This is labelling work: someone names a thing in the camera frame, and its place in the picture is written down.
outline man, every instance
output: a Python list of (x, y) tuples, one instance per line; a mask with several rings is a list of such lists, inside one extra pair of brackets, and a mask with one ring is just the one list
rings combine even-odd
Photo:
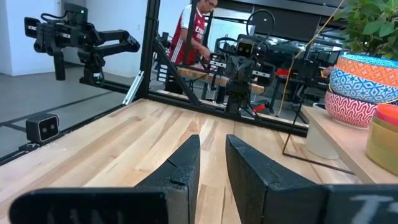
[[(204, 14), (208, 14), (213, 11), (217, 6), (217, 3), (218, 0), (199, 0), (196, 5), (195, 20), (193, 22), (191, 38), (191, 49), (188, 52), (188, 55), (186, 55), (188, 65), (193, 65), (195, 63), (195, 52), (196, 54), (205, 57), (207, 60), (210, 57), (209, 49), (201, 44), (205, 33), (206, 21)], [(169, 58), (173, 63), (176, 64), (181, 64), (184, 60), (186, 46), (185, 41), (188, 36), (188, 27), (192, 8), (193, 6), (189, 5), (182, 11), (170, 46)], [(170, 74), (165, 84), (165, 90), (182, 94), (181, 87), (175, 82), (174, 77)]]

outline red and white shirt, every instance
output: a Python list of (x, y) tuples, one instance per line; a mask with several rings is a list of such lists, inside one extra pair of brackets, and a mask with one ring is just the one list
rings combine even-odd
[[(170, 46), (170, 55), (169, 58), (173, 63), (180, 64), (183, 62), (183, 55), (185, 52), (185, 41), (180, 38), (181, 30), (188, 30), (189, 21), (191, 16), (192, 5), (185, 7), (182, 11), (180, 19), (177, 24), (177, 28), (175, 30), (172, 44)], [(192, 30), (192, 39), (201, 43), (203, 35), (205, 33), (205, 17), (200, 13), (200, 11), (196, 8), (195, 21), (193, 22), (193, 30)], [(193, 47), (191, 47), (188, 55), (187, 55), (187, 63), (188, 65), (193, 65), (195, 62), (195, 53)]]

